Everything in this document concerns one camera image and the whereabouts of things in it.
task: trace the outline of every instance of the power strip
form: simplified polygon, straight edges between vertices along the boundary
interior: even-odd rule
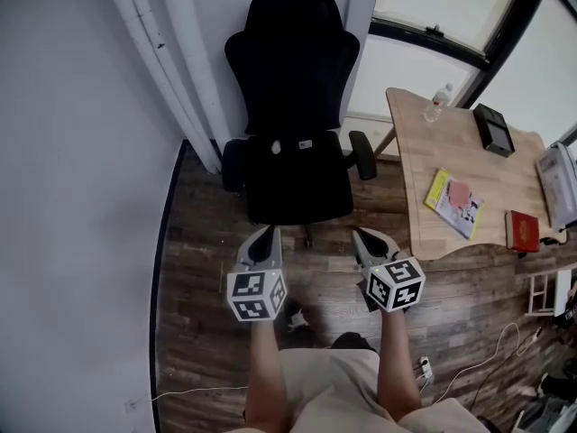
[[[423,370],[423,375],[428,380],[433,377],[433,368],[431,367],[431,363],[429,362],[429,358],[426,356],[421,357],[421,369]]]

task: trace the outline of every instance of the chair base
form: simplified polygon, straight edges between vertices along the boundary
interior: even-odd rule
[[[305,230],[305,247],[307,249],[312,249],[315,246],[315,242],[313,241],[313,235],[310,232],[310,225],[303,225],[303,229]]]

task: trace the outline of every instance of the wooden floor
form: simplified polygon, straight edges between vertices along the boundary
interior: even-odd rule
[[[281,228],[285,273],[290,295],[306,305],[305,315],[323,345],[330,345],[343,332],[355,331],[378,347],[379,313],[367,311],[355,285],[361,275],[350,236],[354,226],[366,226],[391,235],[408,251],[402,172],[398,163],[380,161],[375,180],[361,182],[354,173],[351,180],[355,210],[313,226],[314,249],[304,247],[300,228]],[[234,264],[238,247],[256,229],[246,218],[241,198],[225,193],[220,178],[207,175],[188,148],[161,267],[159,393],[247,383],[249,329],[235,320],[226,305],[223,277]],[[421,262],[426,286],[421,302],[407,313],[407,322],[413,359],[428,356],[435,372],[435,382],[423,391],[425,405],[444,392],[457,372],[490,356],[507,323],[517,322],[522,338],[544,323],[524,318],[528,284],[515,277],[516,271],[577,262],[577,243],[570,240],[565,246],[549,247],[521,262],[513,253],[491,245]],[[482,379],[516,342],[517,335],[510,329],[499,356],[457,379],[449,396],[469,407]],[[531,401],[520,389],[535,384],[546,367],[558,368],[568,355],[572,355],[569,347],[557,343],[554,332],[547,329],[522,357],[511,358],[491,376],[473,414],[484,415],[508,431],[517,412]],[[158,401],[162,431],[238,428],[243,424],[244,394],[245,390],[235,390],[165,396]]]

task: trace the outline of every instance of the cable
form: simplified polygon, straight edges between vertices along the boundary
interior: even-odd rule
[[[428,379],[425,380],[425,384],[421,387],[421,389],[418,391],[419,393],[422,393],[423,390],[425,389],[425,387],[428,385],[429,380],[431,380],[431,378],[429,377]]]
[[[521,345],[523,345],[530,336],[531,336],[531,334],[526,336],[525,339],[521,342]],[[521,354],[523,355],[525,353],[525,351],[530,346],[531,346],[531,344],[527,345],[527,348],[525,348],[525,350]],[[497,372],[501,367],[503,367],[507,363],[507,361],[515,355],[516,352],[517,352],[517,349],[512,351],[511,354],[505,359],[505,361],[503,361],[501,364],[499,364],[497,367],[495,367],[492,371],[490,371],[489,374],[485,377],[485,379],[481,382],[481,385],[479,385],[479,388],[477,389],[477,392],[475,393],[475,397],[472,399],[471,406],[469,406],[469,412],[472,411],[472,408],[475,405],[475,401],[477,400],[477,396],[479,396],[479,393],[481,392],[481,388],[483,387],[485,382],[489,380],[489,377],[491,377],[495,372]]]
[[[166,393],[163,393],[163,394],[157,396],[156,398],[152,398],[151,400],[148,400],[148,402],[156,401],[157,399],[162,398],[162,396],[168,396],[169,394],[187,394],[190,392],[210,392],[212,390],[243,390],[245,388],[248,388],[248,386],[220,386],[220,387],[215,387],[215,388],[193,388],[192,390],[186,390],[185,392],[166,392]],[[145,394],[139,400],[135,401],[132,404],[133,409],[135,409],[136,406],[138,406],[141,403],[141,401],[144,401],[144,398],[146,398],[146,396],[149,396],[149,395]]]
[[[449,392],[449,390],[451,389],[451,386],[453,385],[454,381],[457,380],[457,377],[459,377],[459,375],[461,375],[463,372],[470,371],[471,369],[476,369],[477,367],[481,367],[482,365],[485,365],[486,363],[491,361],[495,356],[497,356],[497,352],[499,351],[499,345],[501,343],[501,338],[503,337],[503,334],[505,334],[505,331],[510,326],[515,326],[515,329],[517,330],[517,346],[515,347],[515,351],[513,352],[513,354],[517,354],[517,356],[523,355],[525,353],[525,351],[533,344],[533,342],[535,342],[537,335],[541,332],[541,327],[540,327],[537,330],[537,332],[534,333],[534,339],[531,341],[531,343],[529,343],[529,345],[527,345],[527,348],[525,348],[522,353],[519,353],[518,350],[519,350],[519,347],[521,346],[521,342],[520,342],[521,333],[519,331],[519,327],[515,322],[508,323],[506,326],[503,327],[503,330],[501,330],[501,333],[499,335],[499,340],[497,340],[497,346],[495,346],[495,353],[493,354],[493,356],[491,356],[489,359],[486,359],[485,361],[483,361],[480,364],[472,365],[471,367],[467,367],[466,369],[462,369],[458,374],[456,374],[454,376],[454,378],[451,380],[451,383],[449,383],[449,386],[444,391],[444,393],[441,395],[441,397],[438,400],[436,400],[433,404],[437,404],[442,398],[445,397],[445,395]]]

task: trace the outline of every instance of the white pipe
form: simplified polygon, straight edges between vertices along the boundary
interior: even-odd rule
[[[165,0],[188,72],[205,110],[208,124],[221,152],[231,140],[230,129],[216,88],[215,78],[206,56],[205,43],[197,19],[194,0]]]
[[[170,56],[170,51],[166,46],[166,42],[162,39],[160,35],[159,25],[156,22],[154,13],[152,12],[151,4],[149,0],[133,0],[136,6],[136,11],[138,12],[144,29],[148,34],[148,38],[151,41],[152,48],[156,52],[156,57],[164,69],[166,76],[169,79],[172,89],[179,99],[185,113],[188,116],[188,121],[190,122],[191,130],[185,130],[186,135],[196,134],[201,145],[205,146],[207,149],[211,150],[211,157],[213,164],[220,169],[220,160],[213,150],[212,144],[206,135],[205,129],[198,117],[197,111],[192,106],[190,97],[182,83],[182,78],[180,77],[179,71],[177,70],[174,60]]]
[[[120,14],[126,24],[128,33],[130,33],[138,52],[140,53],[144,64],[156,82],[160,93],[169,105],[169,109],[177,119],[183,132],[190,140],[192,147],[198,154],[199,159],[205,165],[206,170],[216,173],[220,170],[220,162],[212,146],[205,146],[203,140],[199,137],[194,125],[190,122],[187,113],[180,104],[177,95],[172,89],[169,79],[162,69],[159,59],[151,45],[151,41],[142,26],[141,19],[138,15],[133,0],[114,0]]]

